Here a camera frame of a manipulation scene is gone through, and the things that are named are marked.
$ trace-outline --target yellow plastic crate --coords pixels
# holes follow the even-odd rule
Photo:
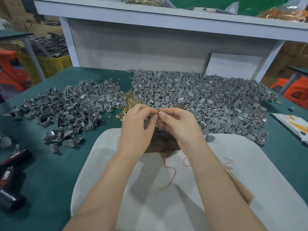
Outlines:
[[[28,72],[33,84],[38,84],[39,82],[41,82],[41,78],[36,71],[31,57],[23,53],[18,53],[17,56],[19,62],[23,65],[23,67],[25,67],[25,70]],[[70,55],[60,58],[48,58],[43,56],[36,57],[46,78],[53,76],[54,74],[64,70],[67,67],[73,66]]]

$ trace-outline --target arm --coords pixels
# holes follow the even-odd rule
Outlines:
[[[177,108],[160,111],[160,127],[189,159],[211,231],[266,230],[206,143],[194,115]]]
[[[117,152],[63,231],[115,230],[127,181],[150,144],[157,113],[137,104],[124,116]],[[154,116],[144,129],[144,119],[150,114]]]

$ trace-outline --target forearm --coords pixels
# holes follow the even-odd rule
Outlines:
[[[137,161],[116,153],[64,231],[114,231],[123,193]]]
[[[188,159],[211,231],[266,230],[207,144]]]

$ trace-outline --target bag of brass parts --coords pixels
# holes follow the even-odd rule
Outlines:
[[[125,3],[162,7],[164,0],[123,0]]]
[[[290,3],[270,8],[258,15],[259,18],[275,18],[296,22],[305,22],[307,16],[308,11],[301,9],[298,6],[291,6]]]

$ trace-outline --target white board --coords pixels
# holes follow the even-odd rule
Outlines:
[[[212,53],[205,74],[251,79],[262,57]]]
[[[72,215],[115,154],[120,133],[120,128],[109,129],[96,140],[73,190]],[[216,137],[211,149],[255,196],[250,207],[269,231],[307,230],[306,203],[254,142],[238,135],[211,135]],[[188,159],[178,151],[164,164],[165,156],[146,153],[136,164],[116,230],[209,230]]]

